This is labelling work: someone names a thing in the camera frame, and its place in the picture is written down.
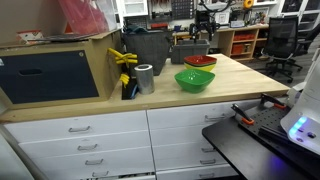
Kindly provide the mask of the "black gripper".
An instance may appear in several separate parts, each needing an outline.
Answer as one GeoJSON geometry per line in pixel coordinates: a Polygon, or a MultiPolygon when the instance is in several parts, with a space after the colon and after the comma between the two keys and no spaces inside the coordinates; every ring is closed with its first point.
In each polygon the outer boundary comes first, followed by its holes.
{"type": "Polygon", "coordinates": [[[216,30],[216,23],[211,21],[211,16],[208,11],[196,11],[195,21],[189,26],[189,33],[195,34],[194,41],[200,39],[201,30],[206,30],[208,32],[209,41],[213,40],[214,32],[216,30]]]}

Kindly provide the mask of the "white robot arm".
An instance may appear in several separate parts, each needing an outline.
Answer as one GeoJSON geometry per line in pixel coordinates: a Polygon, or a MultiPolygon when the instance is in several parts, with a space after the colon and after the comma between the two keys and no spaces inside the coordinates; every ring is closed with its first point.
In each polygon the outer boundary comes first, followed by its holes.
{"type": "MultiPolygon", "coordinates": [[[[271,17],[267,44],[262,50],[274,60],[290,59],[297,47],[298,18],[271,17]]],[[[281,120],[288,139],[316,154],[320,154],[320,62],[309,71],[298,99],[289,97],[291,110],[281,120]]]]}

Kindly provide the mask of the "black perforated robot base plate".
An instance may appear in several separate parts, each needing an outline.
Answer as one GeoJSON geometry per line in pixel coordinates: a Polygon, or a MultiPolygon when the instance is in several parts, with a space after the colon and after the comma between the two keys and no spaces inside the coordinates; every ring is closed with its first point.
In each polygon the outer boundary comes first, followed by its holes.
{"type": "Polygon", "coordinates": [[[240,180],[320,180],[319,156],[290,142],[280,127],[288,110],[254,107],[246,125],[233,115],[202,130],[202,135],[238,173],[240,180]]]}

